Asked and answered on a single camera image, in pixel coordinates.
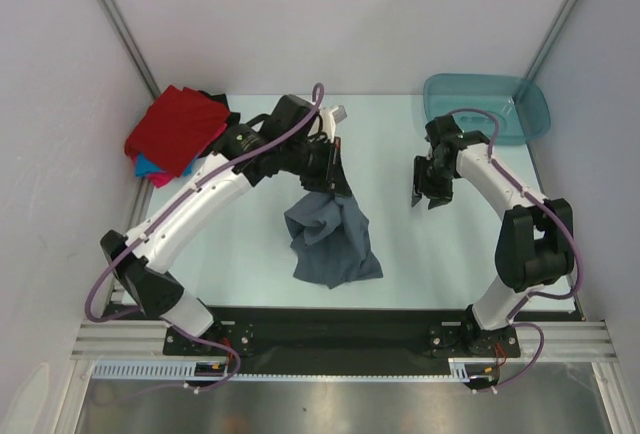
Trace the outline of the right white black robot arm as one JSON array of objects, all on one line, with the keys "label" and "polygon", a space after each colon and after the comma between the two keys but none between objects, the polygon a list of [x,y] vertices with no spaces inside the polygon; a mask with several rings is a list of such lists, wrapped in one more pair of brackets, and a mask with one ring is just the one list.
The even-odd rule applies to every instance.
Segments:
[{"label": "right white black robot arm", "polygon": [[512,321],[531,298],[573,273],[573,211],[566,200],[546,197],[507,168],[495,152],[495,135],[462,130],[454,113],[429,121],[425,129],[429,151],[414,159],[411,203],[426,199],[431,209],[445,206],[453,199],[454,181],[464,179],[501,222],[495,279],[456,330],[432,332],[431,345],[435,354],[489,356],[508,341]]}]

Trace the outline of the grey blue polo shirt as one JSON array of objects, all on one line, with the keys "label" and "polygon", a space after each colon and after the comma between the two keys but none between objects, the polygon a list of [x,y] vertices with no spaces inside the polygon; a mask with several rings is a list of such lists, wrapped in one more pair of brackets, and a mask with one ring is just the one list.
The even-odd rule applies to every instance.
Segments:
[{"label": "grey blue polo shirt", "polygon": [[369,219],[354,197],[309,193],[285,211],[284,220],[297,259],[295,279],[335,289],[383,277]]}]

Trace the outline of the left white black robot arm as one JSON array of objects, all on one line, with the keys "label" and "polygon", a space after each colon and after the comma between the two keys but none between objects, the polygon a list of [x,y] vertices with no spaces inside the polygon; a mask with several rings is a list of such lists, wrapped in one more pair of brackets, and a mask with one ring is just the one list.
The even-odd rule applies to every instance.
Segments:
[{"label": "left white black robot arm", "polygon": [[182,249],[218,211],[280,172],[298,177],[310,192],[348,197],[337,126],[343,107],[282,96],[273,111],[228,127],[180,190],[150,218],[125,234],[107,232],[100,245],[115,276],[142,313],[186,334],[197,352],[221,341],[216,318],[171,275]]}]

